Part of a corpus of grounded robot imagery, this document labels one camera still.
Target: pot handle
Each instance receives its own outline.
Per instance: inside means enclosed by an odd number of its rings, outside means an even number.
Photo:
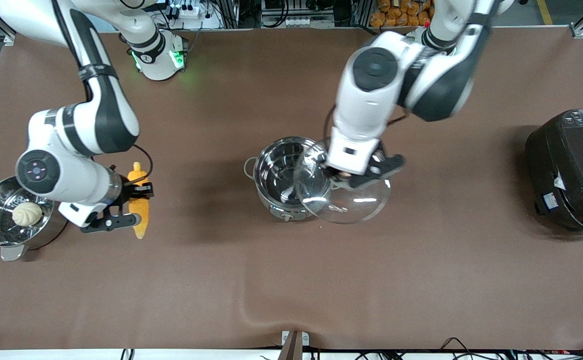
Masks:
[[[13,262],[18,260],[29,249],[29,246],[22,244],[16,247],[3,247],[0,249],[0,259],[3,262]]]
[[[251,175],[248,173],[248,164],[250,164],[250,162],[252,160],[257,161],[258,157],[252,156],[252,157],[248,158],[247,160],[245,160],[245,164],[243,165],[243,173],[245,173],[245,176],[250,178],[253,181],[254,180],[254,172],[252,171]]]

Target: tabletop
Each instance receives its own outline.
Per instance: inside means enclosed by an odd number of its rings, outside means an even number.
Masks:
[[[321,348],[583,348],[583,234],[536,216],[523,157],[531,131],[583,107],[568,28],[495,29],[458,115],[385,132],[406,166],[356,225],[278,221],[242,166],[282,137],[321,136],[364,30],[203,32],[162,82],[102,39],[154,159],[149,228],[72,226],[0,260],[0,349],[266,347],[282,330]],[[18,36],[2,50],[0,180],[32,114],[84,99],[76,71],[66,48]],[[124,174],[146,161],[96,160]]]

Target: white sticker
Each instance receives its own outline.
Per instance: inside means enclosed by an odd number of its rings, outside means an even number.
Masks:
[[[556,196],[554,196],[554,193],[544,194],[542,199],[545,201],[545,206],[548,210],[559,207],[559,202],[556,201]]]

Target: yellow corn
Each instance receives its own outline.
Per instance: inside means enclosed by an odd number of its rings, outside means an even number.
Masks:
[[[133,181],[145,175],[147,173],[141,169],[141,163],[136,161],[133,164],[133,170],[127,174],[127,179]],[[144,178],[136,182],[136,185],[143,185],[149,182],[149,178]],[[138,239],[142,239],[145,236],[147,225],[150,223],[150,201],[146,198],[130,199],[129,212],[140,215],[140,223],[133,227],[133,232],[136,233]]]

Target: metal pot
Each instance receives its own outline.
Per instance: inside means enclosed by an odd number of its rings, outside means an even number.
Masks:
[[[284,221],[300,221],[312,216],[296,196],[294,168],[303,151],[314,146],[314,140],[289,136],[269,144],[258,157],[245,161],[243,171],[255,182],[262,205],[273,216]],[[250,162],[253,173],[248,173]]]
[[[42,218],[31,226],[19,226],[12,220],[17,205],[33,202],[42,208]],[[37,249],[51,242],[67,221],[58,212],[58,203],[24,189],[15,176],[0,182],[0,258],[18,260],[27,249]]]

